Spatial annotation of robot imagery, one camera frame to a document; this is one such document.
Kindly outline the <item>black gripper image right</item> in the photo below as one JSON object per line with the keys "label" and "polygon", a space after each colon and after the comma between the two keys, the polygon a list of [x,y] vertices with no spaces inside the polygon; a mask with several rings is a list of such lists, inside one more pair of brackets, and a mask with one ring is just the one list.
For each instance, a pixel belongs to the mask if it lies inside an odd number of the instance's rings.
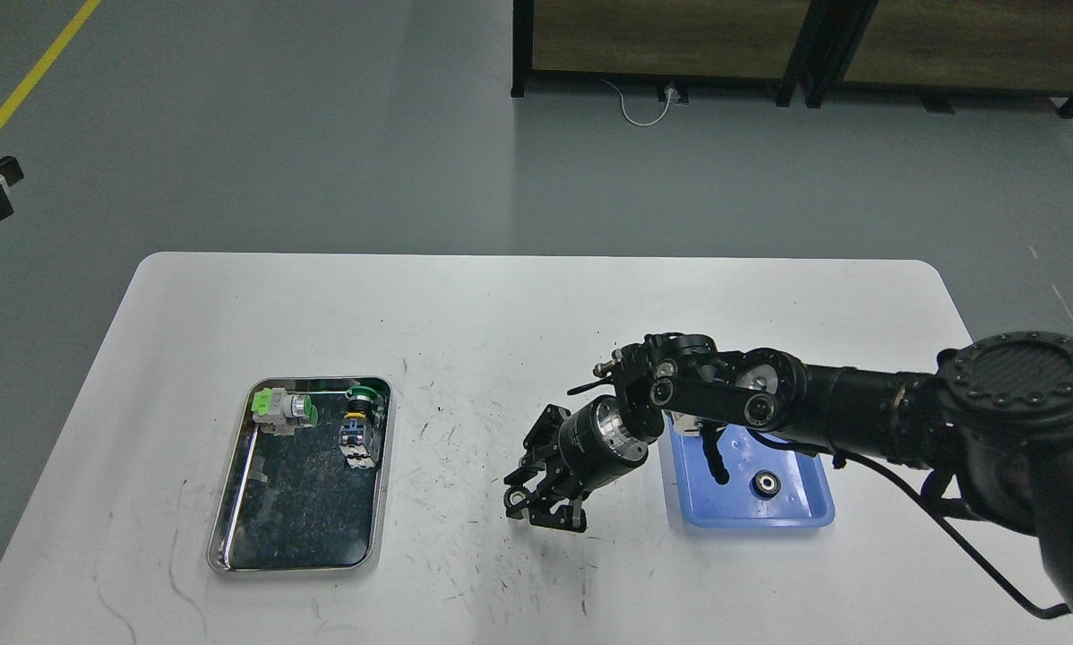
{"label": "black gripper image right", "polygon": [[601,395],[576,412],[548,407],[524,440],[524,466],[503,479],[509,519],[534,527],[585,532],[583,502],[646,464],[665,429],[658,408],[627,409]]}

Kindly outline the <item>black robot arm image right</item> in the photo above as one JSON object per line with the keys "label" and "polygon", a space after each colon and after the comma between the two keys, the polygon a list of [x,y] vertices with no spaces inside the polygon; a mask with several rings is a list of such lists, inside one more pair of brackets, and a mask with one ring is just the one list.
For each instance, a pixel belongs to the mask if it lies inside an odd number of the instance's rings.
{"label": "black robot arm image right", "polygon": [[[638,469],[667,426],[695,433],[709,472],[729,426],[777,451],[857,461],[902,490],[1020,607],[1073,616],[1073,336],[1013,331],[945,348],[934,373],[810,365],[777,350],[722,351],[706,335],[659,333],[593,370],[602,395],[549,405],[504,478],[508,518],[582,532],[582,504]],[[1037,538],[1061,603],[1032,603],[951,519]]]}

